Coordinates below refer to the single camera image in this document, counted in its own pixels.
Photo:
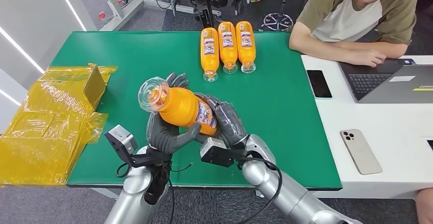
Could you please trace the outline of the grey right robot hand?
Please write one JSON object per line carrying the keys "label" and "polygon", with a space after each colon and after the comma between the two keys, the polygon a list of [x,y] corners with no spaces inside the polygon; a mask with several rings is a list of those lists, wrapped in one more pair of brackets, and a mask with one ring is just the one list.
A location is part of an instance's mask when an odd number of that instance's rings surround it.
{"label": "grey right robot hand", "polygon": [[216,133],[211,136],[212,138],[223,141],[228,148],[247,140],[249,134],[230,103],[223,102],[212,95],[202,93],[194,93],[194,95],[211,108],[216,119]]}

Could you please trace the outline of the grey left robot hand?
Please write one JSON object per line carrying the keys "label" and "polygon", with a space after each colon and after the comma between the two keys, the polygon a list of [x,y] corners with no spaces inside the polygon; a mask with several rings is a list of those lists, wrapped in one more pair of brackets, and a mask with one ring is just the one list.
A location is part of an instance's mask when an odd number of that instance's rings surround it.
{"label": "grey left robot hand", "polygon": [[148,145],[162,153],[173,154],[195,140],[201,125],[194,123],[186,132],[180,133],[179,127],[167,123],[158,112],[152,112],[147,123]]}

